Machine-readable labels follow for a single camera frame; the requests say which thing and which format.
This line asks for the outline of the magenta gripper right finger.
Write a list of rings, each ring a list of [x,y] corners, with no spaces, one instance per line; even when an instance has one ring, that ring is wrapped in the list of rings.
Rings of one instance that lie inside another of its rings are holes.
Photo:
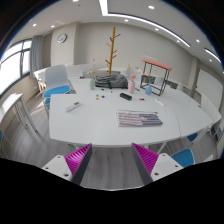
[[[168,154],[157,154],[135,143],[132,144],[132,154],[144,185],[182,169]]]

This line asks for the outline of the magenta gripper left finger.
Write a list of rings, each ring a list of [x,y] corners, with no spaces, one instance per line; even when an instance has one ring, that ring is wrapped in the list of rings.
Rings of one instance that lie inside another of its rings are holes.
[[[80,185],[91,155],[92,145],[88,144],[66,156],[56,155],[42,169]]]

